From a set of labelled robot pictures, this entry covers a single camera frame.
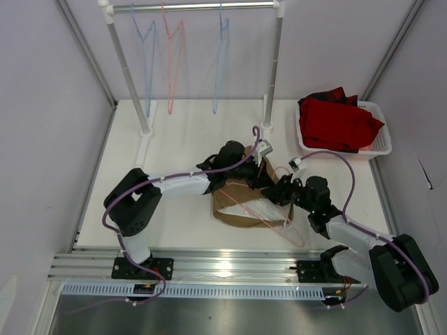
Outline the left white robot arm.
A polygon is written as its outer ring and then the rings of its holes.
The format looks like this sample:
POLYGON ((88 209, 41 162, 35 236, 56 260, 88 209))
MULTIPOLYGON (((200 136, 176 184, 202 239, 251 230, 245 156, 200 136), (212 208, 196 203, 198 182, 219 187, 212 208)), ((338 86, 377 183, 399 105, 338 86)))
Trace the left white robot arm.
POLYGON ((207 195, 223 188, 230 179, 244 181, 251 189, 273 186, 265 160, 271 152, 266 140, 257 141, 248 154, 241 143, 228 141, 219 153, 186 172, 155 178, 140 168, 128 172, 104 200, 103 215, 103 225, 117 234, 129 259, 127 271, 143 279, 152 270, 152 253, 144 231, 161 199, 207 195))

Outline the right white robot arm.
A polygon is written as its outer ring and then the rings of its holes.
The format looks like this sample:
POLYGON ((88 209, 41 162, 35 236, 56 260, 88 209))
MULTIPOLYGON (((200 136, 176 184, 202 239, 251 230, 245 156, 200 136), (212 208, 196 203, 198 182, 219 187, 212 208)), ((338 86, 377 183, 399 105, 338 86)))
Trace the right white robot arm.
POLYGON ((348 277, 375 289, 395 312, 424 304, 439 283, 415 239, 407 234, 381 234, 349 220, 330 199, 328 181, 305 183, 283 176, 261 192, 274 204, 307 211, 312 230, 338 243, 320 255, 319 274, 326 281, 348 277))

